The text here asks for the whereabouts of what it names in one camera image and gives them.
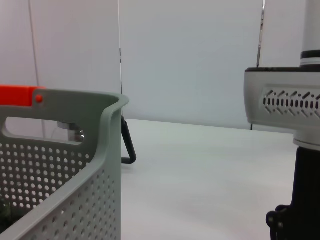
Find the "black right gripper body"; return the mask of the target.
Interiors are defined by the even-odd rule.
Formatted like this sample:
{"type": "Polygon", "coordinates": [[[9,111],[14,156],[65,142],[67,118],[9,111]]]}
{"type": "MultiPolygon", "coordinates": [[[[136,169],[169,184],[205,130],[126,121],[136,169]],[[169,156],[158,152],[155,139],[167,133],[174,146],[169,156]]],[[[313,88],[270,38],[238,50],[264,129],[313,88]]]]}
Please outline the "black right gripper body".
{"type": "Polygon", "coordinates": [[[303,147],[296,151],[292,199],[266,214],[272,240],[320,238],[320,152],[303,147]]]}

